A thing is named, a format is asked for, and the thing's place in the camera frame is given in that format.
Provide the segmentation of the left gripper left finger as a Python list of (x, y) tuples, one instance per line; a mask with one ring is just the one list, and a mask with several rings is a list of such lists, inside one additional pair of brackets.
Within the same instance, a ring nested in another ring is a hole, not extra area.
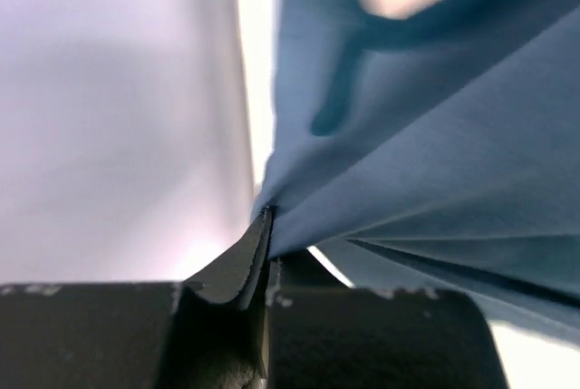
[(266, 287), (274, 212), (182, 282), (158, 388), (258, 388), (267, 372)]

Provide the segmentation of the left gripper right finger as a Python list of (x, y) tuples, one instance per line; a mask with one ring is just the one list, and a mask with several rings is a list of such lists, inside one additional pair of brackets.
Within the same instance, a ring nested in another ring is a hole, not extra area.
[(353, 387), (353, 291), (308, 250), (279, 258), (268, 286), (268, 388)]

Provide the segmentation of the blue cartoon print pillowcase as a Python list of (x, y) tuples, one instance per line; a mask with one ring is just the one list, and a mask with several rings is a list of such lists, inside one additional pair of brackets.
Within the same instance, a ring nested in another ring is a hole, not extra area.
[(579, 340), (579, 0), (282, 0), (270, 253)]

